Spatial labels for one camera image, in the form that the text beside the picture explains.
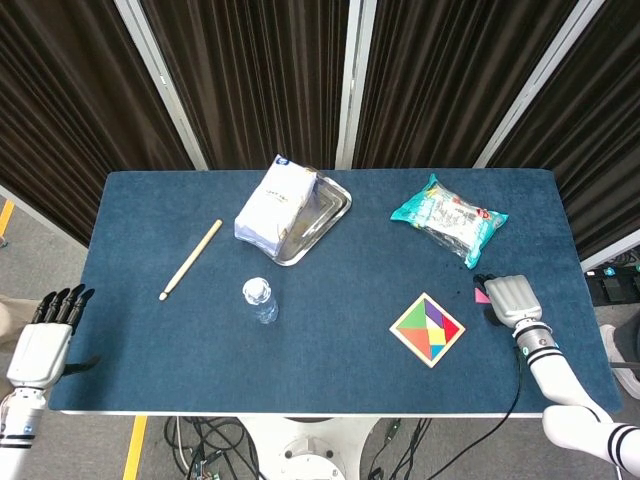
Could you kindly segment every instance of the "wooden stick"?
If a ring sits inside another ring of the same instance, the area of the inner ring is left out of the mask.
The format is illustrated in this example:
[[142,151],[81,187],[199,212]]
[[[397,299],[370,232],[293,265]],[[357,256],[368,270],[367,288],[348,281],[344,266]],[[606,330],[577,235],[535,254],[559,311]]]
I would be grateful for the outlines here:
[[187,257],[187,259],[182,264],[182,266],[178,269],[178,271],[173,276],[173,278],[169,280],[169,283],[167,283],[167,286],[164,287],[164,291],[160,294],[161,302],[167,299],[167,297],[171,293],[171,290],[173,290],[175,286],[178,284],[178,282],[182,280],[182,277],[184,277],[184,274],[187,273],[187,270],[189,270],[191,265],[193,265],[193,263],[196,261],[198,256],[202,253],[204,248],[207,246],[209,241],[213,238],[213,236],[216,234],[216,232],[221,226],[222,226],[222,220],[220,219],[216,220],[213,226],[206,233],[206,235],[202,237],[202,240],[200,240],[200,243],[198,244],[198,246],[193,250],[193,252],[191,252],[191,255]]

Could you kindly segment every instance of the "pink object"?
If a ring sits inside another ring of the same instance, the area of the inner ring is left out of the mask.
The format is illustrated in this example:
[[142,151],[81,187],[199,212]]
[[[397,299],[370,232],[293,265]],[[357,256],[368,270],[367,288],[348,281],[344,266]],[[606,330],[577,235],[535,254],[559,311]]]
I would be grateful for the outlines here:
[[489,297],[476,288],[476,303],[491,303]]

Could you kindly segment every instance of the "white robotic arm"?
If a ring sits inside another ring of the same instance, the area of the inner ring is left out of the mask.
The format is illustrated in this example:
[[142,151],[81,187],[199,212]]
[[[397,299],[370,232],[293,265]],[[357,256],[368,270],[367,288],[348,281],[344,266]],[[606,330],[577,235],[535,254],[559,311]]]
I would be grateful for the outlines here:
[[46,408],[46,390],[62,375],[95,365],[65,365],[69,344],[93,290],[78,285],[47,295],[27,325],[11,359],[7,378],[16,387],[0,405],[0,480],[16,480]]
[[484,281],[498,320],[513,328],[540,390],[559,403],[545,409],[542,425],[555,445],[580,450],[640,476],[640,428],[613,423],[589,397],[541,321],[542,308],[523,275]]

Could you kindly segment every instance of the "snack bag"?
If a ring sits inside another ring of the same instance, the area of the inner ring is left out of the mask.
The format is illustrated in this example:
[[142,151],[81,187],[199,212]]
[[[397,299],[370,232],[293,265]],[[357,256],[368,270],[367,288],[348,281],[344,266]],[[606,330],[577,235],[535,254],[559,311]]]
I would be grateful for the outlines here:
[[422,191],[391,215],[391,220],[408,222],[430,233],[442,246],[464,258],[469,269],[476,266],[481,249],[507,218],[509,215],[465,202],[442,186],[434,174]]

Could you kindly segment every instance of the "yellow floor stripe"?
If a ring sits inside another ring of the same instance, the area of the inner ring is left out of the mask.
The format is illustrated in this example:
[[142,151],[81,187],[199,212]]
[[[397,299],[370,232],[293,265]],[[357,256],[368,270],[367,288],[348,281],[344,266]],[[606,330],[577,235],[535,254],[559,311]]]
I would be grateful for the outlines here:
[[144,441],[144,431],[147,428],[147,417],[136,417],[133,422],[131,432],[131,442],[129,443],[129,454],[127,464],[124,467],[122,480],[136,480],[138,476],[138,464],[142,453],[142,442]]
[[0,235],[4,235],[4,232],[7,231],[7,225],[9,225],[9,219],[11,218],[12,213],[13,202],[11,200],[7,200],[2,208],[2,213],[0,213]]

